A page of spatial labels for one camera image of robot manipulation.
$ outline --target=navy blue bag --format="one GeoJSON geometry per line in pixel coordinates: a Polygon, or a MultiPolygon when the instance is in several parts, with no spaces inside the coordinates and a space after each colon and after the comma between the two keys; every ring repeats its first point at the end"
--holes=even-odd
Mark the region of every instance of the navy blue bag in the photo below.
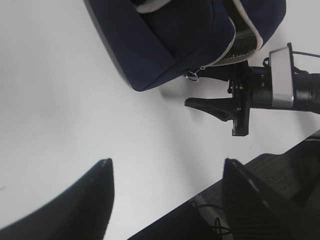
{"type": "Polygon", "coordinates": [[[132,1],[89,3],[136,91],[201,67],[247,60],[286,14],[286,0],[171,0],[143,14],[137,12],[137,4],[145,1],[132,1]]]}

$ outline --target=robotic arm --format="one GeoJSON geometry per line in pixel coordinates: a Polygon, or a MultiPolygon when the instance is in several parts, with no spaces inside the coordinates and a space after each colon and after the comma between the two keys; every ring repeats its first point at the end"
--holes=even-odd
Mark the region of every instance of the robotic arm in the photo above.
{"type": "Polygon", "coordinates": [[[291,43],[270,52],[264,67],[249,67],[248,61],[208,67],[190,72],[186,78],[201,77],[229,81],[231,98],[189,98],[184,105],[227,122],[233,121],[233,136],[249,134],[250,108],[304,111],[320,114],[320,73],[308,73],[295,67],[291,43]]]}

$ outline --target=black plastic part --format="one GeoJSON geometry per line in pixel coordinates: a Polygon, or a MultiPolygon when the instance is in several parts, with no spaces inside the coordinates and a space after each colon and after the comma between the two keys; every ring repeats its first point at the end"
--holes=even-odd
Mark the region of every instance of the black plastic part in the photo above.
{"type": "Polygon", "coordinates": [[[0,230],[0,239],[102,240],[114,196],[112,160],[101,160],[54,200],[0,230]]]}
{"type": "Polygon", "coordinates": [[[223,122],[232,120],[237,115],[237,101],[234,98],[188,98],[184,105],[215,116],[223,122]]]}
{"type": "Polygon", "coordinates": [[[226,159],[222,202],[233,239],[320,239],[318,188],[302,208],[274,192],[237,160],[226,159]]]}
{"type": "Polygon", "coordinates": [[[233,120],[232,135],[247,136],[249,134],[251,105],[251,92],[248,87],[250,72],[248,61],[201,70],[197,73],[198,77],[229,80],[228,93],[232,94],[232,98],[189,98],[184,102],[184,105],[208,113],[224,122],[233,120]]]}

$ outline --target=white piping trim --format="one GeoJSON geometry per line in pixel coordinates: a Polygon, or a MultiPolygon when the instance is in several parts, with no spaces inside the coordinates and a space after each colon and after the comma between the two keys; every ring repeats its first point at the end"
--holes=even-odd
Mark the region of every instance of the white piping trim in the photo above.
{"type": "Polygon", "coordinates": [[[215,61],[209,63],[208,65],[203,66],[202,68],[210,67],[210,66],[214,65],[215,63],[219,62],[221,59],[223,59],[225,57],[225,55],[227,55],[227,53],[230,51],[231,47],[234,45],[235,40],[236,40],[237,31],[236,31],[236,26],[235,26],[234,21],[232,21],[232,19],[230,17],[229,17],[229,19],[230,19],[230,22],[232,23],[232,26],[234,29],[234,35],[233,35],[231,42],[229,43],[228,47],[226,48],[226,50],[222,53],[222,55],[219,58],[217,58],[215,61]]]}
{"type": "Polygon", "coordinates": [[[246,24],[248,24],[249,28],[252,30],[252,32],[254,33],[254,35],[256,37],[256,41],[257,41],[256,50],[252,54],[252,55],[254,55],[257,51],[259,51],[262,48],[262,46],[264,44],[264,40],[260,36],[260,33],[256,29],[255,25],[252,23],[252,21],[248,17],[247,12],[246,12],[244,6],[242,5],[241,1],[240,0],[233,0],[233,3],[235,5],[235,7],[237,8],[237,10],[239,11],[239,13],[240,13],[241,17],[243,18],[243,20],[246,22],[246,24]]]}

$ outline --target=white surface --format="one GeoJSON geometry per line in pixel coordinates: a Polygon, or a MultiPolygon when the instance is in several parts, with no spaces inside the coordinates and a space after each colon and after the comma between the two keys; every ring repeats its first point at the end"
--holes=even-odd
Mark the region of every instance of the white surface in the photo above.
{"type": "MultiPolygon", "coordinates": [[[[320,53],[317,1],[288,1],[284,24],[252,61],[292,41],[320,53]]],[[[320,60],[298,67],[320,72],[320,60]]],[[[0,228],[113,158],[109,240],[125,240],[222,177],[224,158],[281,154],[320,129],[312,113],[252,110],[250,135],[184,107],[227,84],[177,79],[135,92],[121,79],[81,0],[0,1],[0,228]]]]}

